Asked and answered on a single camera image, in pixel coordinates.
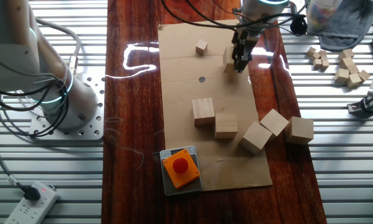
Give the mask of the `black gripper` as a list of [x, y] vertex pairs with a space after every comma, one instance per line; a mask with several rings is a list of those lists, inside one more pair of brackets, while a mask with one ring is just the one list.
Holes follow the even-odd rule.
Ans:
[[235, 71], [242, 73], [251, 61], [251, 52], [260, 39], [259, 32], [250, 32], [245, 29], [237, 29], [232, 38]]

